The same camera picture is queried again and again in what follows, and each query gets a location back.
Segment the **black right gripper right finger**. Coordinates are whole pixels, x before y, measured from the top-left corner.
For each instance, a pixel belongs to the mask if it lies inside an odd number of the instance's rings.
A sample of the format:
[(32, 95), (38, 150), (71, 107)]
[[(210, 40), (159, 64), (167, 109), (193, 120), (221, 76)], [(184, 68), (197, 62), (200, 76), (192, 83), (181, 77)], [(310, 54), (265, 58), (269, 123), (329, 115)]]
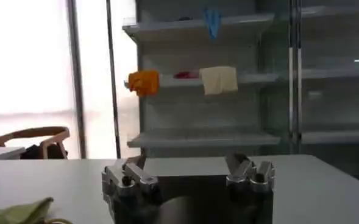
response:
[(256, 165), (244, 154), (226, 156), (229, 174), (226, 185), (238, 191), (249, 188), (252, 192), (267, 193), (274, 190), (275, 167), (270, 161), (262, 161)]

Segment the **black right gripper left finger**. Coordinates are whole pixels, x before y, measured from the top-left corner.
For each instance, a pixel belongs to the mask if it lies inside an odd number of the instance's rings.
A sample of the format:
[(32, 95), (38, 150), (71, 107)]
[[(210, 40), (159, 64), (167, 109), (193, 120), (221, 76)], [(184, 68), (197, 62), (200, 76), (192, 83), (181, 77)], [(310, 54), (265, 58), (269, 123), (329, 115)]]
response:
[(144, 170), (145, 155), (116, 161), (114, 165), (104, 167), (102, 171), (102, 191), (105, 195), (131, 195), (135, 188), (145, 194), (151, 194), (158, 189), (158, 178)]

